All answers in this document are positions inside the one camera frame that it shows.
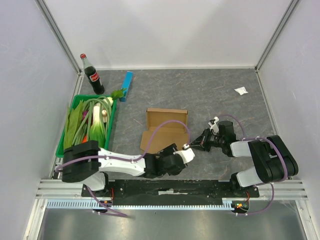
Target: white wall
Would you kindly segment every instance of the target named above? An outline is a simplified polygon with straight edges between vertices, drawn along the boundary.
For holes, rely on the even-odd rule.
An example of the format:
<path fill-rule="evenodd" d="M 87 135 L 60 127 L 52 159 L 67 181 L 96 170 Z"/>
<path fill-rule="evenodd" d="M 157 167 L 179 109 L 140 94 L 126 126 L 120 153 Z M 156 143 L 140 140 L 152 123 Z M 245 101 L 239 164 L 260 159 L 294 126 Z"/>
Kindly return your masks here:
<path fill-rule="evenodd" d="M 76 73 L 34 0 L 0 7 L 0 232 L 20 240 L 48 177 Z"/>
<path fill-rule="evenodd" d="M 46 0 L 80 66 L 254 66 L 290 0 Z"/>
<path fill-rule="evenodd" d="M 261 69 L 279 134 L 320 223 L 320 1 L 300 1 Z"/>

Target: red label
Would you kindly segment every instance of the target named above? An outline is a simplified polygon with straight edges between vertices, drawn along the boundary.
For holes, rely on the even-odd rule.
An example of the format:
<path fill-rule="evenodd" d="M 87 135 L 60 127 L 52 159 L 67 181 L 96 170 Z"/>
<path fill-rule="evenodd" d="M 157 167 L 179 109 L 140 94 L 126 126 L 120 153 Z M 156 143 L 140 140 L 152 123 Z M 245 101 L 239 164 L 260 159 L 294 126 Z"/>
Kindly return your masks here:
<path fill-rule="evenodd" d="M 98 79 L 99 79 L 99 74 L 98 74 L 97 72 L 95 72 L 95 74 L 93 74 L 93 75 L 90 76 L 90 80 L 91 80 L 92 82 L 95 82 L 95 81 L 97 81 Z"/>

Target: robotic hand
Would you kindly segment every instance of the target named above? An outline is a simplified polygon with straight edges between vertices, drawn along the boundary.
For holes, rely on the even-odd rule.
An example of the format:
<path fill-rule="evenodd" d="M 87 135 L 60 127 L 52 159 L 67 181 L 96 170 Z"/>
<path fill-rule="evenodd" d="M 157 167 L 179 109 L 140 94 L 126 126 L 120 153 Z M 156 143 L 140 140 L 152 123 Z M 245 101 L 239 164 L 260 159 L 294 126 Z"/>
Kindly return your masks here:
<path fill-rule="evenodd" d="M 83 183 L 92 191 L 108 189 L 108 175 L 105 172 L 130 174 L 147 179 L 160 178 L 166 173 L 178 175 L 191 162 L 195 154 L 188 144 L 178 151 L 172 144 L 156 154 L 125 155 L 98 147 L 97 141 L 88 141 L 64 151 L 62 181 L 65 183 Z M 99 156 L 91 160 L 68 162 L 86 157 Z"/>
<path fill-rule="evenodd" d="M 254 167 L 231 175 L 230 182 L 234 189 L 257 184 L 276 182 L 284 177 L 284 167 L 269 142 L 261 139 L 237 140 L 234 125 L 231 121 L 220 121 L 219 118 L 208 122 L 209 128 L 190 143 L 193 149 L 207 151 L 211 147 L 221 148 L 228 157 L 251 157 Z M 288 177 L 298 174 L 298 165 L 286 145 L 278 135 L 266 138 L 280 152 Z"/>

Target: brown box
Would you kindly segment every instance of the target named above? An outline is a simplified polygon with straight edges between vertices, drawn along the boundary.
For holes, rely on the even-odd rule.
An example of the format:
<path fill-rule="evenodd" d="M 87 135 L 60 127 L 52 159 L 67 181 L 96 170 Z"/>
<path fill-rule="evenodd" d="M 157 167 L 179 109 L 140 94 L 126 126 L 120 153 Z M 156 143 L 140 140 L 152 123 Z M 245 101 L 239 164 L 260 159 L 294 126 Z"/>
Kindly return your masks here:
<path fill-rule="evenodd" d="M 179 120 L 188 125 L 188 111 L 181 109 L 148 108 L 146 110 L 146 127 L 148 131 L 142 134 L 140 148 L 145 151 L 154 130 L 165 121 Z M 178 150 L 188 143 L 188 133 L 185 127 L 178 122 L 170 122 L 161 127 L 155 134 L 149 154 L 155 154 L 171 144 L 176 144 Z"/>

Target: coca-cola bottle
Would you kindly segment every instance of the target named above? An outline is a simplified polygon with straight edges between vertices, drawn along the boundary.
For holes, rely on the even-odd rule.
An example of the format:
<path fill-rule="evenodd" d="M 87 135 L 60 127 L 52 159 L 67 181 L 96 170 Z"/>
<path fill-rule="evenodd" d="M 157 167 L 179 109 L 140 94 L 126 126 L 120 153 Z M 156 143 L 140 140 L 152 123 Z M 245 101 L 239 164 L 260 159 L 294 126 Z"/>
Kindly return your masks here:
<path fill-rule="evenodd" d="M 97 70 L 89 62 L 89 60 L 87 59 L 87 56 L 84 53 L 80 55 L 80 58 L 83 62 L 84 73 L 87 76 L 89 83 L 93 87 L 93 91 L 97 95 L 103 94 L 105 92 L 105 87 L 101 83 L 100 76 L 97 73 Z"/>

